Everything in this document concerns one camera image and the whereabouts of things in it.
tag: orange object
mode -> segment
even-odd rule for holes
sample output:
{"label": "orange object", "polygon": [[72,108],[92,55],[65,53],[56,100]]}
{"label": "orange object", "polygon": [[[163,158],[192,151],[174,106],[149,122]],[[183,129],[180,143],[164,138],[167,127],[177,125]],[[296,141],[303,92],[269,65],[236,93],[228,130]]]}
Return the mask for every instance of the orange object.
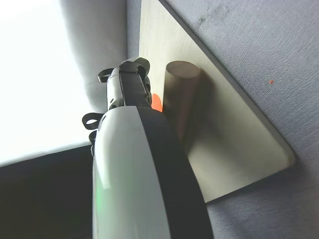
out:
{"label": "orange object", "polygon": [[160,97],[157,94],[152,94],[152,109],[163,112]]}

